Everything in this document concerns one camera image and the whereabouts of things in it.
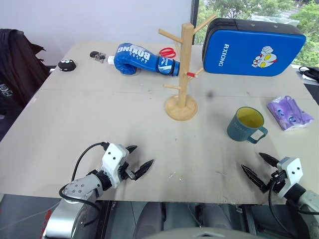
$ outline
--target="boxing glove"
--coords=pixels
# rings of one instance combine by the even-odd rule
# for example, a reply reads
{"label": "boxing glove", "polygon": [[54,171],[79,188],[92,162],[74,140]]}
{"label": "boxing glove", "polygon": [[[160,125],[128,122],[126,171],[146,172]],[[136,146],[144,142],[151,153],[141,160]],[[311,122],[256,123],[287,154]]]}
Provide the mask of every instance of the boxing glove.
{"label": "boxing glove", "polygon": [[177,76],[179,72],[178,61],[156,56],[146,49],[131,43],[119,45],[114,56],[114,65],[116,69],[126,75],[135,74],[137,68],[170,76]]}

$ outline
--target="mug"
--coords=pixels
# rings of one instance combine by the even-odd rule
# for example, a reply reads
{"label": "mug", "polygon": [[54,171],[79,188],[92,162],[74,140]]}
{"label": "mug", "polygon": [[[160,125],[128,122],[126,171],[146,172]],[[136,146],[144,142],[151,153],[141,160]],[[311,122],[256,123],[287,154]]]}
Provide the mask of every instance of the mug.
{"label": "mug", "polygon": [[[235,141],[248,140],[252,143],[257,143],[268,133],[268,130],[263,125],[264,117],[258,110],[251,107],[241,107],[229,123],[227,134]],[[258,140],[255,140],[251,135],[257,130],[264,134]]]}

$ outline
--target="table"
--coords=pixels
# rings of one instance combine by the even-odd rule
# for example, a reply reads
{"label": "table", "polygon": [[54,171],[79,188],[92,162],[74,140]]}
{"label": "table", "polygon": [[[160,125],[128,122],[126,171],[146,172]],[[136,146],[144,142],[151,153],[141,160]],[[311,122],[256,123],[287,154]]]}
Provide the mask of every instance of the table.
{"label": "table", "polygon": [[[251,167],[267,182],[274,169],[258,152],[278,159],[299,157],[301,184],[319,193],[319,108],[290,67],[276,77],[200,73],[189,85],[198,112],[179,122],[164,111],[165,100],[177,91],[162,87],[177,78],[145,71],[123,76],[89,57],[93,50],[111,55],[117,45],[83,42],[67,53],[65,59],[73,59],[77,68],[55,70],[0,143],[0,192],[58,197],[82,151],[108,141],[139,146],[128,160],[133,170],[147,160],[155,162],[138,181],[124,181],[105,192],[103,200],[265,203],[267,196],[240,167]],[[140,45],[153,52],[167,46]],[[193,47],[191,70],[200,68],[200,51]],[[315,122],[283,132],[266,108],[281,95],[295,98]],[[256,108],[265,118],[269,133],[258,144],[235,142],[226,134],[241,106]],[[99,169],[103,153],[101,147],[90,150],[76,177]]]}

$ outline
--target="wooden stand base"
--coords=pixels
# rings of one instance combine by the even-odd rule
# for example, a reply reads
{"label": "wooden stand base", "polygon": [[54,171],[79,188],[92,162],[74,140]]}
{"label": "wooden stand base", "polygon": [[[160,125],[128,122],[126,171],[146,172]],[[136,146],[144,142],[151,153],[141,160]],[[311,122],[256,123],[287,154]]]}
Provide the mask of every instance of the wooden stand base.
{"label": "wooden stand base", "polygon": [[185,107],[180,108],[178,106],[178,96],[172,96],[165,102],[165,111],[174,120],[189,120],[197,112],[197,103],[191,96],[186,96]]}

